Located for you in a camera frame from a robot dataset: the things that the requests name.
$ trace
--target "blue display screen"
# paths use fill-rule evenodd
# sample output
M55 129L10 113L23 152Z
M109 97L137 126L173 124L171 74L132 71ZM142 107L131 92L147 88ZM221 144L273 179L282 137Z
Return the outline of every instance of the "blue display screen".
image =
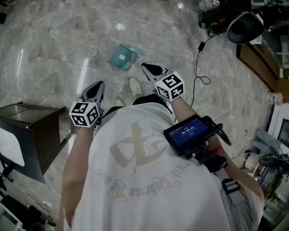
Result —
M196 119L185 125L182 125L180 128L169 133L169 135L177 145L180 145L202 133L206 129L208 129L207 125L205 125L200 119Z

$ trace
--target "white box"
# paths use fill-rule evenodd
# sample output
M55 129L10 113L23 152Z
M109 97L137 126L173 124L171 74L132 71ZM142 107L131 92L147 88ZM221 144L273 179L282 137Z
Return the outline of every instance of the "white box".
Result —
M75 126L90 128L100 117L100 113L96 103L73 102L69 116Z
M156 82L155 88L158 95L168 101L173 101L185 93L184 81L177 72L173 72Z

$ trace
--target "marble floor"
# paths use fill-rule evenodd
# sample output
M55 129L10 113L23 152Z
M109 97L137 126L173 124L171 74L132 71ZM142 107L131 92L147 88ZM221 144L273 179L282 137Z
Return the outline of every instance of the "marble floor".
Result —
M153 89L140 69L145 61L163 62L178 71L190 103L193 57L208 39L197 24L197 5L197 0L16 0L0 7L7 13L0 25L0 107L24 101L69 109L82 89L98 80L106 83L104 109L116 98L131 104L130 77L140 80L145 94ZM107 59L119 43L137 46L147 56L139 56L128 71L115 69ZM236 58L236 46L224 35L207 43L198 74L212 83L196 81L193 108L223 123L233 143L226 150L235 156L267 121L268 88ZM76 131L68 115L60 118L60 129ZM6 182L9 194L39 209L42 200L52 203L56 219L67 150L46 172L47 184L13 172L15 181Z

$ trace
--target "white shoe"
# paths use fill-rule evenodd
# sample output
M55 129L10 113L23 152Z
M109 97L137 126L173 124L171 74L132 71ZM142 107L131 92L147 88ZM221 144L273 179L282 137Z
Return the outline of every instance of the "white shoe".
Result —
M122 106L125 106L125 103L121 99L117 99L115 101L115 106L122 107Z
M130 78L130 89L135 100L139 97L142 97L143 92L141 91L140 83L135 78Z

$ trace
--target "white t-shirt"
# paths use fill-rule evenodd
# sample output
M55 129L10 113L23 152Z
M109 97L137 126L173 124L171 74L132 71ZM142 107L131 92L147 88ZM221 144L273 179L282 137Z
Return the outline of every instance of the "white t-shirt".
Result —
M123 107L103 119L72 230L229 230L221 182L197 160L173 152L163 135L173 125L158 103ZM261 201L246 190L260 220Z

